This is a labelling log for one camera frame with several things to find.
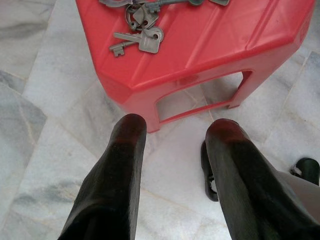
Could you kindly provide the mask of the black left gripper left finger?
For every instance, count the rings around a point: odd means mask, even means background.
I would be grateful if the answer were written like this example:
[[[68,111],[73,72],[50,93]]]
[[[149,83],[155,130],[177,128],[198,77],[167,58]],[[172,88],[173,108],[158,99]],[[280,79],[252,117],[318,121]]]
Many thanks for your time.
[[[133,240],[136,237],[147,124],[123,116],[84,178],[60,240]]]

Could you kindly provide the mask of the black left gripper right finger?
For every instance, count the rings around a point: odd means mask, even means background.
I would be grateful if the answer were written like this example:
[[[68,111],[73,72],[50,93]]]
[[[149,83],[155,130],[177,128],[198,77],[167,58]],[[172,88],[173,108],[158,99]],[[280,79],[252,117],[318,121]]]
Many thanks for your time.
[[[214,121],[205,145],[233,240],[304,239],[303,204],[237,122]]]

